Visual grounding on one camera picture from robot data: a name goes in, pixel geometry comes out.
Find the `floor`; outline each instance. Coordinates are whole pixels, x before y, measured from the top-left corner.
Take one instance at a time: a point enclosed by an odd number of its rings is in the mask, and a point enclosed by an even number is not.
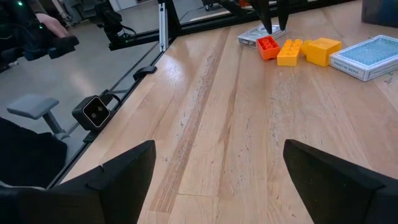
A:
[[[258,24],[177,38],[65,180],[154,139],[139,223],[309,224],[286,139],[398,178],[398,71],[362,82],[304,57],[278,67],[236,40]],[[362,23],[353,1],[290,15],[277,41],[328,37],[346,48],[379,34],[398,29]]]
[[[215,6],[212,11],[206,12],[204,8],[198,9],[202,6],[200,0],[175,1],[178,16],[183,17],[181,22],[223,10]],[[123,16],[123,24],[134,28],[136,32],[159,27],[157,1],[125,9],[120,14]],[[47,56],[32,62],[20,58],[18,66],[0,74],[1,117],[38,133],[50,131],[42,119],[33,121],[6,111],[7,105],[19,97],[28,93],[40,94],[60,101],[53,113],[62,128],[68,129],[75,122],[71,114],[72,109],[82,99],[111,88],[145,53],[157,45],[149,43],[111,52],[103,30],[89,22],[82,22],[72,27],[69,32],[80,41],[76,51],[55,60],[50,60]],[[159,48],[155,46],[116,89],[127,89],[134,82],[134,71],[150,64],[158,53]],[[83,129],[78,128],[76,131],[73,135],[79,138],[85,136]]]

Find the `chair armrest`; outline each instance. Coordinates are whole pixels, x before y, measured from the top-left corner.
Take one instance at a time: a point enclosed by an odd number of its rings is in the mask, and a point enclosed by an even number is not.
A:
[[[9,113],[37,120],[48,113],[59,101],[46,96],[28,94],[11,103]]]

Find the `wooden tabletop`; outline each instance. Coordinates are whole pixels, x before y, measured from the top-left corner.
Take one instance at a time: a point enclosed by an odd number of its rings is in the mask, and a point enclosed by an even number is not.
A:
[[[278,42],[398,37],[360,19],[361,1],[292,14]],[[304,58],[278,67],[238,45],[258,24],[179,37],[65,180],[155,139],[140,223],[290,224],[312,221],[282,158],[286,139],[398,178],[396,74],[362,82]]]

